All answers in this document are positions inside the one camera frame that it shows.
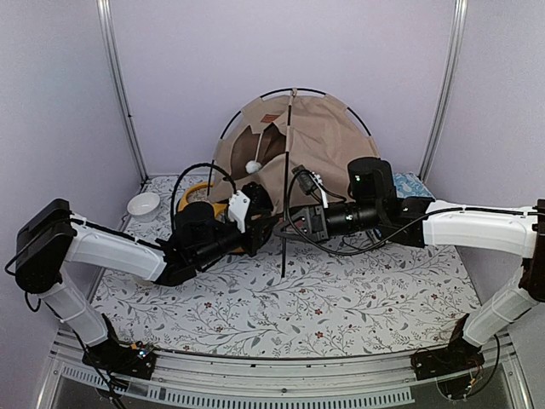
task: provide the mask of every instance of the brown fabric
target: brown fabric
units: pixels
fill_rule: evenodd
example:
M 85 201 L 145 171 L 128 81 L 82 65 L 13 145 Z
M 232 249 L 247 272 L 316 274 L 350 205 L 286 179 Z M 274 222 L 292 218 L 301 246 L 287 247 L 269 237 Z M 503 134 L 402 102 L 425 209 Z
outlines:
M 241 188 L 251 181 L 263 185 L 271 196 L 274 211 L 283 209 L 284 151 L 290 152 L 291 170 L 299 164 L 319 173 L 324 185 L 332 192 L 347 196 L 347 164 L 364 156 L 378 157 L 372 137 L 363 134 L 346 115 L 346 105 L 331 95 L 296 96 L 293 99 L 290 137 L 287 134 L 288 103 L 281 95 L 263 101 L 258 98 L 242 110 L 242 120 L 236 129 L 216 149 L 216 163 L 229 172 Z M 267 115 L 279 115 L 271 124 L 261 120 Z M 263 134 L 258 161 L 263 165 L 253 175 L 246 173 L 246 163 L 255 159 L 259 135 Z M 228 199 L 230 185 L 215 178 L 211 200 Z M 309 205 L 312 198 L 295 186 L 290 206 Z

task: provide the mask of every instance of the vent grille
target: vent grille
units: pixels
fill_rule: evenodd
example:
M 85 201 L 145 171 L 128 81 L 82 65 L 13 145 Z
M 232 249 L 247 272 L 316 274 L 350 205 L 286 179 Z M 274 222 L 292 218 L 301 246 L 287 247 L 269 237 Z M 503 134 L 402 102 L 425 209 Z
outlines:
M 64 364 L 62 374 L 74 381 L 107 389 L 104 381 L 92 369 Z M 129 391 L 125 395 L 191 409 L 379 409 L 406 405 L 415 401 L 412 399 L 410 388 L 344 397 L 300 399 L 278 397 L 268 399 L 196 394 L 155 385 L 148 385 L 147 388 L 140 384 L 138 386 L 138 389 L 146 391 L 144 395 L 131 394 Z

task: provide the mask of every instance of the yellow object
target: yellow object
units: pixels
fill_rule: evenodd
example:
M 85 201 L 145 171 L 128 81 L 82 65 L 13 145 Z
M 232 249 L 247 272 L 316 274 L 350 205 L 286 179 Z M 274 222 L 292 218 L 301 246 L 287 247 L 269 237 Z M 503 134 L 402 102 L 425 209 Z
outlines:
M 197 185 L 188 188 L 184 195 L 181 197 L 180 202 L 178 203 L 178 211 L 182 211 L 182 209 L 189 204 L 187 198 L 190 194 L 197 192 L 197 190 L 205 189 L 207 187 L 208 182 L 203 181 L 202 183 L 198 183 Z M 214 217 L 217 219 L 217 217 L 226 209 L 227 205 L 221 203 L 213 203 L 212 207 L 214 208 Z

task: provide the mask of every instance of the white pom-pom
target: white pom-pom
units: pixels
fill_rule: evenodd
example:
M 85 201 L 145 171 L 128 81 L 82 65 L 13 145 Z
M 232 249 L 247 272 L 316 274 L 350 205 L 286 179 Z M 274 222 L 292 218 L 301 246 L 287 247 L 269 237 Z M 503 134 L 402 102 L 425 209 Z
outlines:
M 263 165 L 257 162 L 256 160 L 250 160 L 246 164 L 246 171 L 251 175 L 252 173 L 256 173 L 262 167 Z

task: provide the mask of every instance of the floral pattern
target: floral pattern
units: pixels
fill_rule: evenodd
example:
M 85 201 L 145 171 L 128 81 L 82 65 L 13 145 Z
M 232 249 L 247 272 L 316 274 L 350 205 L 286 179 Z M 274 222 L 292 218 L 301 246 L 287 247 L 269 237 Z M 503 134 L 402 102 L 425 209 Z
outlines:
M 189 176 L 184 188 L 204 176 Z M 395 176 L 399 196 L 429 196 L 412 174 Z M 130 221 L 128 233 L 169 236 L 169 197 L 175 177 L 146 186 L 161 197 L 154 222 Z M 363 233 L 333 239 L 341 249 L 362 246 Z M 258 254 L 224 257 L 209 271 L 174 288 L 106 271 L 94 306 L 125 340 L 163 349 L 276 358 L 380 354 L 430 347 L 479 301 L 453 246 L 415 249 L 388 244 L 360 256 L 330 256 L 303 243 L 288 244 L 280 277 L 280 240 Z

